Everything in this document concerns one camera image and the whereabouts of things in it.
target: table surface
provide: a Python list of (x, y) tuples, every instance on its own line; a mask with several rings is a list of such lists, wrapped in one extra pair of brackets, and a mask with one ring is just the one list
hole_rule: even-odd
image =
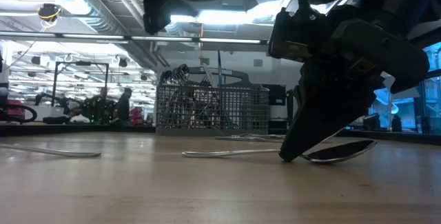
[[(360, 139), (334, 138), (314, 149)], [(279, 148), (277, 143), (139, 133), (2, 138), (39, 148), (102, 151), (67, 159), (0, 150), (0, 222), (439, 223), (441, 147), (378, 141), (338, 165), (277, 154), (188, 159), (184, 150)]]

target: metal spoon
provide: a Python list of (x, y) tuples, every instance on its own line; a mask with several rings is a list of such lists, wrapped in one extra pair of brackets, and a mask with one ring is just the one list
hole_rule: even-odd
[[(369, 151), (376, 145), (375, 141), (357, 141), (344, 145), (337, 145), (335, 147), (326, 148), (310, 154), (300, 155), (302, 159), (306, 159), (312, 163), (318, 164), (331, 164), (347, 161), (355, 158)], [(199, 151), (185, 151), (182, 153), (187, 158), (220, 158), (228, 156), (238, 156), (246, 154), (260, 154), (280, 152), (279, 149), (266, 149), (266, 150), (236, 150), (236, 151), (223, 151), (223, 152), (199, 152)], [(332, 153), (337, 153), (339, 156), (332, 156)]]
[(73, 158), (92, 158), (101, 155), (100, 152), (70, 152), (70, 151), (49, 150), (49, 149), (41, 149), (35, 147), (26, 147), (22, 145), (8, 145), (8, 144), (0, 144), (0, 148), (26, 151), (26, 152), (38, 152), (42, 154), (67, 156)]

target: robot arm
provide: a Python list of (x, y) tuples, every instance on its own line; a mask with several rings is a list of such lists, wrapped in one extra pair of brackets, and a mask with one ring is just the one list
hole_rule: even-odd
[[(213, 0), (144, 0), (146, 32), (165, 27), (173, 11), (196, 15), (185, 1)], [(269, 54), (304, 63), (294, 89), (299, 108), (280, 152), (285, 161), (366, 114), (382, 72), (396, 78), (396, 93), (419, 84), (429, 69), (426, 54), (406, 36), (440, 18), (435, 0), (357, 0), (327, 15), (310, 6), (331, 1), (298, 0), (294, 16), (283, 8), (274, 23)]]

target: white wall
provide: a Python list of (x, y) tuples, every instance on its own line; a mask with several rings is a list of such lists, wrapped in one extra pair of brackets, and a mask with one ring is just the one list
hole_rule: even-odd
[[(163, 51), (163, 56), (170, 63), (170, 68), (159, 68), (158, 75), (160, 75), (162, 71), (172, 70), (183, 63), (186, 63), (189, 67), (198, 67), (200, 66), (199, 55), (201, 55), (199, 51), (185, 53)], [(222, 68), (247, 73), (251, 83), (286, 85), (286, 89), (289, 90), (294, 88), (300, 79), (300, 67), (302, 64), (299, 62), (286, 59), (273, 59), (267, 57), (264, 52), (234, 52), (233, 54), (221, 52), (220, 55)], [(203, 52), (203, 56), (210, 58), (210, 68), (218, 67), (217, 51)], [(254, 67), (254, 59), (262, 59), (263, 67)], [(286, 106), (272, 106), (271, 117), (286, 118)]]

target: utensil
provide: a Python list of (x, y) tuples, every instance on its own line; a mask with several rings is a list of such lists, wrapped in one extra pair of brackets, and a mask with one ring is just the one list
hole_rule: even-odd
[(67, 156), (73, 158), (92, 158), (98, 157), (101, 155), (100, 152), (71, 152), (71, 151), (59, 151), (59, 150), (49, 150), (49, 149), (41, 149), (35, 147), (26, 147), (22, 145), (8, 145), (8, 144), (0, 144), (0, 148), (26, 151), (26, 152), (37, 152), (42, 154), (50, 154), (57, 156)]
[[(344, 145), (337, 145), (335, 147), (326, 148), (310, 154), (303, 154), (300, 157), (312, 163), (317, 164), (332, 164), (340, 163), (353, 159), (365, 152), (369, 151), (376, 145), (376, 141), (356, 141)], [(279, 152), (279, 149), (266, 150), (236, 150), (236, 151), (220, 151), (220, 152), (202, 152), (202, 151), (185, 151), (182, 153), (187, 158), (221, 158), (228, 156), (239, 156), (246, 154), (260, 154)]]

